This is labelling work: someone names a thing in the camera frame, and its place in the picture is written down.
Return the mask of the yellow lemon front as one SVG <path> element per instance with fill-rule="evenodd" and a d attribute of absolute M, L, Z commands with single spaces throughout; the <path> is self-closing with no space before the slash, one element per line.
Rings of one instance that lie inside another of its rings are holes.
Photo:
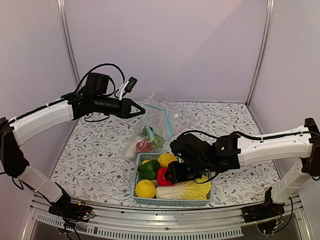
<path fill-rule="evenodd" d="M 156 195 L 156 186 L 152 181 L 143 179 L 136 184 L 135 195 L 139 198 L 152 199 Z"/>

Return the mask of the green grapes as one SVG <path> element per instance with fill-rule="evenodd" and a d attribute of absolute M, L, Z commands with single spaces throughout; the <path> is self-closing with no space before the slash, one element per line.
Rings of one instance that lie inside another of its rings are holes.
<path fill-rule="evenodd" d="M 151 139 L 151 146 L 153 149 L 160 149 L 164 146 L 165 140 L 162 136 L 155 134 L 154 137 Z"/>

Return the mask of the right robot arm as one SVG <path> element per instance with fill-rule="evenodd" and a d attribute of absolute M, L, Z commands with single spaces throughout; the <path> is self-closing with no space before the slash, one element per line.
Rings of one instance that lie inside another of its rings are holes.
<path fill-rule="evenodd" d="M 189 130 L 170 143 L 171 152 L 181 159 L 167 167 L 165 179 L 173 184 L 199 179 L 206 173 L 222 174 L 254 163 L 296 158 L 285 176 L 271 187 L 259 206 L 262 218 L 269 218 L 306 181 L 320 175 L 320 131 L 313 118 L 296 128 L 256 136 L 240 131 L 201 140 Z"/>

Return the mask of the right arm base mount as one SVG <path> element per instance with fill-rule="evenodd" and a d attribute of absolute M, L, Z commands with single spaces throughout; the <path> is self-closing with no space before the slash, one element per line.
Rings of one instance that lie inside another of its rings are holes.
<path fill-rule="evenodd" d="M 284 203 L 267 200 L 260 204 L 245 206 L 241 209 L 245 223 L 257 223 L 257 229 L 264 235 L 273 235 L 284 222 Z"/>

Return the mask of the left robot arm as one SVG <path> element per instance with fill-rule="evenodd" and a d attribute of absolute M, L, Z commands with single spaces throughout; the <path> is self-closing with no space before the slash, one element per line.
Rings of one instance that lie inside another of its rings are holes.
<path fill-rule="evenodd" d="M 44 137 L 53 137 L 52 140 L 45 140 L 44 146 L 36 146 L 36 150 L 40 151 L 38 155 L 43 157 L 49 144 L 58 142 L 59 135 L 53 131 L 59 125 L 67 125 L 92 113 L 119 119 L 130 119 L 145 113 L 143 107 L 125 97 L 137 84 L 135 77 L 123 81 L 117 91 L 118 97 L 107 93 L 111 81 L 106 74 L 88 73 L 83 87 L 19 117 L 3 117 L 0 120 L 0 161 L 4 174 L 43 195 L 51 204 L 55 204 L 55 209 L 63 217 L 70 217 L 75 211 L 70 197 L 45 173 L 29 163 L 27 157 L 36 157 L 37 153 L 28 150 L 24 154 L 23 151 L 31 144 L 39 144 Z"/>

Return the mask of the white radish with leaves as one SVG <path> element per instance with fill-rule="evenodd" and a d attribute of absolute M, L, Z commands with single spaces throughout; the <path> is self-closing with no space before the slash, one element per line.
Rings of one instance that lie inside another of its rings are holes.
<path fill-rule="evenodd" d="M 123 156 L 126 159 L 134 159 L 138 152 L 136 152 L 136 144 L 140 141 L 148 141 L 150 143 L 149 132 L 146 127 L 135 129 L 132 136 L 130 137 L 127 145 L 124 149 Z"/>

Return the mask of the blue zipper clear bag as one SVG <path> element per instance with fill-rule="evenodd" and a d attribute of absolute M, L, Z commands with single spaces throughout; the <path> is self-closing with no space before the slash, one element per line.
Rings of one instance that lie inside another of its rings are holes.
<path fill-rule="evenodd" d="M 135 129 L 142 129 L 143 127 L 146 127 L 146 129 L 148 130 L 150 142 L 152 142 L 152 138 L 154 137 L 155 134 L 162 136 L 163 139 L 165 140 L 165 143 L 169 142 L 172 139 L 172 137 L 165 134 L 165 131 L 163 129 L 160 129 L 156 126 L 150 126 L 148 124 L 146 113 L 143 114 L 142 117 L 139 119 L 137 125 L 134 128 L 134 131 L 135 131 Z M 161 149 L 161 148 L 153 149 L 153 151 L 151 151 L 151 152 L 142 152 L 142 153 L 153 153 L 159 149 Z"/>

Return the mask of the red bell pepper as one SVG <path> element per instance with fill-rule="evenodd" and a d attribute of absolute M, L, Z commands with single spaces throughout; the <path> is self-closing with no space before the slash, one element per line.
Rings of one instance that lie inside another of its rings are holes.
<path fill-rule="evenodd" d="M 156 181 L 159 186 L 171 186 L 173 185 L 170 181 L 165 179 L 165 174 L 167 173 L 166 167 L 161 167 L 157 170 L 157 178 Z"/>

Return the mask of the green bell pepper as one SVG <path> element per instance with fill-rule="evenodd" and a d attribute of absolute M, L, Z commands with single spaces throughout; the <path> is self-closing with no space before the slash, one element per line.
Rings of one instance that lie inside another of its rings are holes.
<path fill-rule="evenodd" d="M 160 163 L 157 160 L 152 159 L 147 163 L 142 164 L 138 168 L 138 173 L 142 179 L 155 180 L 157 178 L 157 172 L 159 168 Z"/>

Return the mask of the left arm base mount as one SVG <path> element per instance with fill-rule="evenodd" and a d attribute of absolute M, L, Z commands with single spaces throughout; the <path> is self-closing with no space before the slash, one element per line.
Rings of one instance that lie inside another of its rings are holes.
<path fill-rule="evenodd" d="M 88 222 L 95 216 L 93 208 L 86 205 L 85 201 L 72 203 L 69 194 L 59 185 L 62 196 L 57 202 L 51 202 L 48 212 L 52 215 L 60 216 L 73 222 Z"/>

